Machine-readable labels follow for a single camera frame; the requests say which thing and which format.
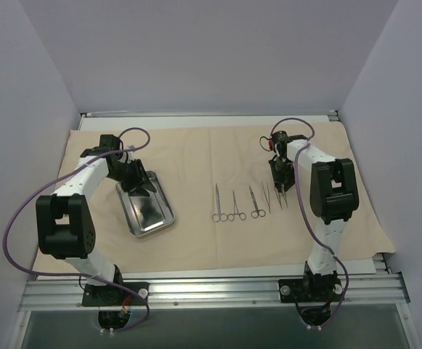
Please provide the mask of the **steel tweezers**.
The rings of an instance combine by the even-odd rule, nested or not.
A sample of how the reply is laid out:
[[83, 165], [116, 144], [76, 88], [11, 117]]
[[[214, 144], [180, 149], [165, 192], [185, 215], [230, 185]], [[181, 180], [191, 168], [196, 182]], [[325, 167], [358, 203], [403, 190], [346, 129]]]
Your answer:
[[277, 196], [278, 203], [281, 209], [288, 208], [288, 200], [286, 197], [286, 191], [282, 185], [280, 188], [275, 187], [275, 194]]
[[268, 183], [263, 182], [261, 184], [261, 186], [262, 186], [262, 190], [263, 190], [264, 200], [266, 201], [267, 208], [269, 210], [269, 213], [271, 214], [272, 210], [271, 210], [271, 201], [270, 201], [270, 192], [269, 192]]

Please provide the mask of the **steel instrument tray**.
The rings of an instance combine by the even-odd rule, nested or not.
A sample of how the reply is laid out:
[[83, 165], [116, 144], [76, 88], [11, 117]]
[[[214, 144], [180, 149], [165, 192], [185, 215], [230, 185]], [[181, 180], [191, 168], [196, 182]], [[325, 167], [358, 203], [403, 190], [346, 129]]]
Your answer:
[[172, 225], [175, 219], [157, 174], [154, 171], [146, 171], [146, 174], [156, 189], [149, 197], [126, 193], [119, 183], [115, 187], [129, 230], [136, 238], [157, 233]]

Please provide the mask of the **beige surgical wrap cloth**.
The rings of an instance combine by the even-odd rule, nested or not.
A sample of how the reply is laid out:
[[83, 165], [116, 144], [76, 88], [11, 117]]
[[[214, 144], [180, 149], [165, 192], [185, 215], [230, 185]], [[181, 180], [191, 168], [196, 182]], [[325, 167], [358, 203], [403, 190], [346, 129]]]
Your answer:
[[[287, 193], [288, 208], [281, 209], [270, 194], [271, 210], [261, 184], [271, 182], [271, 153], [259, 144], [269, 134], [263, 126], [198, 127], [131, 131], [127, 145], [139, 146], [136, 157], [154, 171], [175, 214], [174, 223], [144, 238], [134, 237], [127, 225], [112, 180], [103, 180], [89, 200], [96, 230], [96, 248], [124, 273], [205, 270], [299, 264], [313, 247], [308, 229], [316, 224], [310, 214], [309, 180], [299, 172], [301, 194]], [[215, 184], [222, 211], [233, 213], [232, 191], [246, 220], [215, 223]], [[255, 194], [262, 218], [252, 218]]]

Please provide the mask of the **steel surgical scissors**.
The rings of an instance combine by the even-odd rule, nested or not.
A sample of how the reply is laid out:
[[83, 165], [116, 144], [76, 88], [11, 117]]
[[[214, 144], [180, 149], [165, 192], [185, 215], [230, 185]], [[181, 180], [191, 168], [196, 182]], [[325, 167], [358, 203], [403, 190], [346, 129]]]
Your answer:
[[214, 192], [215, 192], [215, 202], [216, 202], [216, 213], [212, 215], [212, 220], [215, 223], [226, 222], [228, 220], [228, 216], [222, 211], [220, 195], [219, 195], [219, 187], [217, 184], [215, 184]]

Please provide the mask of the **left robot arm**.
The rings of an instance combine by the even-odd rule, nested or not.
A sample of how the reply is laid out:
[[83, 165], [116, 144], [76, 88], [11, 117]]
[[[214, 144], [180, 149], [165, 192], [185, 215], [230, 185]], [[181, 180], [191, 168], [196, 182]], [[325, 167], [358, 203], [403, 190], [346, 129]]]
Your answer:
[[148, 197], [156, 192], [139, 159], [130, 159], [116, 135], [101, 135], [99, 145], [82, 152], [76, 168], [50, 195], [36, 200], [38, 247], [42, 254], [72, 265], [87, 284], [99, 286], [98, 295], [108, 305], [125, 295], [119, 268], [96, 249], [96, 230], [89, 200], [104, 179], [117, 182], [129, 194]]

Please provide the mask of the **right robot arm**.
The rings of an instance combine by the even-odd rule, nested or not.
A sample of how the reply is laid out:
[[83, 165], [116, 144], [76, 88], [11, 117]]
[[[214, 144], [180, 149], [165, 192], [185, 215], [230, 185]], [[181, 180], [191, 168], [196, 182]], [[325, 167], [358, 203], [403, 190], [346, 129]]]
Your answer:
[[311, 145], [304, 135], [289, 136], [284, 131], [271, 134], [269, 149], [274, 153], [269, 166], [279, 196], [293, 186], [301, 194], [300, 168], [310, 175], [309, 204], [317, 224], [308, 229], [315, 242], [306, 263], [308, 277], [300, 285], [307, 299], [317, 300], [327, 291], [324, 278], [336, 274], [342, 233], [359, 207], [354, 164]]

